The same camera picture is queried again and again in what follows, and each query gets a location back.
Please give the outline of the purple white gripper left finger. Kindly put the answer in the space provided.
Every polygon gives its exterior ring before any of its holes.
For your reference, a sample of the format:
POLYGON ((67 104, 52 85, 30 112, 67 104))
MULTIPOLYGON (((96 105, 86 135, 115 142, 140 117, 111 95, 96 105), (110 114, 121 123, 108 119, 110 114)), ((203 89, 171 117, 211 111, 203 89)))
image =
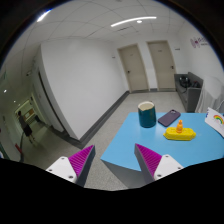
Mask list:
POLYGON ((70 157, 61 156, 47 171, 83 187, 95 156, 95 146, 88 146, 70 157))

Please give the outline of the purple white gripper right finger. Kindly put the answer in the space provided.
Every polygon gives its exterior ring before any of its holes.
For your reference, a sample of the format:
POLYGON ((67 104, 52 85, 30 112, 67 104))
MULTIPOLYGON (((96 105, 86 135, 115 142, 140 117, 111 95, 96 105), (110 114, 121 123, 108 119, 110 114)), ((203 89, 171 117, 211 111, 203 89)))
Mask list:
POLYGON ((160 155, 140 144, 135 144, 134 154, 146 184, 183 169, 183 166, 170 155, 160 155))

